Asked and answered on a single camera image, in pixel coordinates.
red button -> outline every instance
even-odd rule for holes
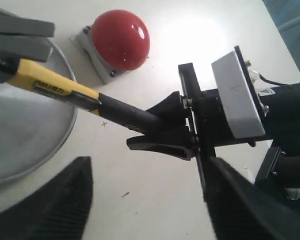
[[[146,25],[136,15],[125,10],[111,10],[93,23],[93,44],[111,66],[135,70],[147,59],[150,38]]]

round metal plate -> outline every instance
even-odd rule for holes
[[[10,15],[0,9],[0,15]],[[43,65],[75,81],[62,52],[53,47]],[[71,105],[0,84],[0,183],[28,174],[48,161],[68,138],[77,110]]]

silver tray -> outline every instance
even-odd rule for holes
[[[13,16],[0,9],[0,16]],[[45,67],[75,81],[60,49],[46,38],[53,52]],[[47,162],[68,138],[77,117],[71,105],[0,84],[0,183],[26,175]]]

metal plate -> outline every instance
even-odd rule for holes
[[[0,15],[11,15],[0,9]],[[43,65],[69,79],[75,76],[62,52],[53,47]],[[0,183],[28,174],[47,162],[68,138],[77,117],[71,105],[0,84]]]

white table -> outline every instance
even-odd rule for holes
[[[253,69],[267,78],[283,83],[300,80],[261,0],[0,0],[0,8],[54,22],[53,41],[66,55],[78,82],[142,109],[181,90],[178,64],[194,62],[202,90],[215,88],[211,62],[235,45],[251,60]],[[144,20],[151,39],[150,58],[140,69],[102,85],[87,55],[70,38],[111,9],[126,9]],[[196,162],[130,151],[125,141],[136,134],[111,122],[103,127],[103,121],[79,110],[70,137],[50,161],[0,186],[0,212],[45,184],[76,157],[91,156],[94,199],[84,240],[214,239]],[[267,148],[266,142],[260,142],[255,148],[242,144],[219,147],[216,152],[247,177],[245,168],[255,175]]]

